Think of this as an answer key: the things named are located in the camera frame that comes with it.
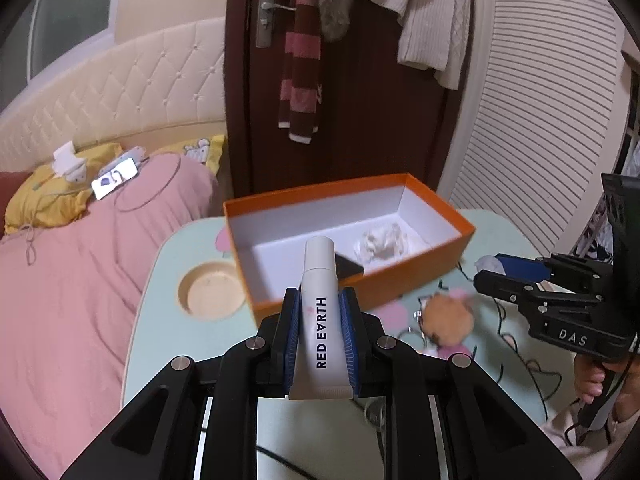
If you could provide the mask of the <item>person right hand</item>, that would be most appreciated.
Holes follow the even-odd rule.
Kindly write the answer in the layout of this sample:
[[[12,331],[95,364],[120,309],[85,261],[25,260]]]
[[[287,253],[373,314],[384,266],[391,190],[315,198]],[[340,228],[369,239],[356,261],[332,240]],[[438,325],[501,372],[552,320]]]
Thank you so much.
[[[623,373],[629,365],[622,390],[615,402],[614,415],[618,422],[626,422],[639,411],[639,357],[599,365],[590,356],[578,354],[574,359],[574,387],[580,400],[591,404],[602,394],[605,371]]]

